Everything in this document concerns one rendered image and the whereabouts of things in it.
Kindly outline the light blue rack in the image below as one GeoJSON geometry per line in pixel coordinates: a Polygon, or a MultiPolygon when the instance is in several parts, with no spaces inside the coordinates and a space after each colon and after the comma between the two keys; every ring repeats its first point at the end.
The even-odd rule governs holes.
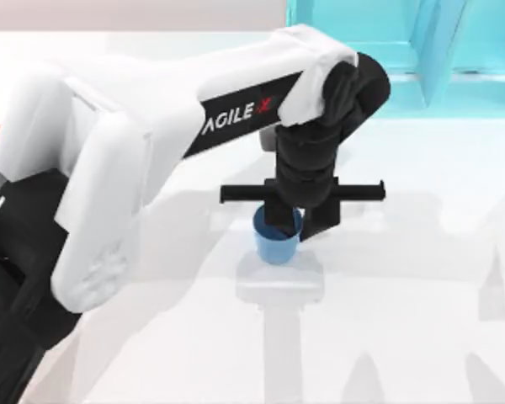
{"type": "Polygon", "coordinates": [[[286,0],[285,12],[385,68],[382,118],[505,118],[505,0],[286,0]]]}

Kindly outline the blue cup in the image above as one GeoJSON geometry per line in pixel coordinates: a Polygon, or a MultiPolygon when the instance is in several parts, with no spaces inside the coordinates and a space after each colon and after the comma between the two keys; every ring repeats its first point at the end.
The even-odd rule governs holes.
{"type": "Polygon", "coordinates": [[[294,257],[304,224],[303,215],[297,209],[293,210],[293,221],[295,233],[287,236],[276,227],[267,224],[264,205],[256,209],[252,217],[252,228],[257,254],[262,261],[272,265],[283,265],[294,257]]]}

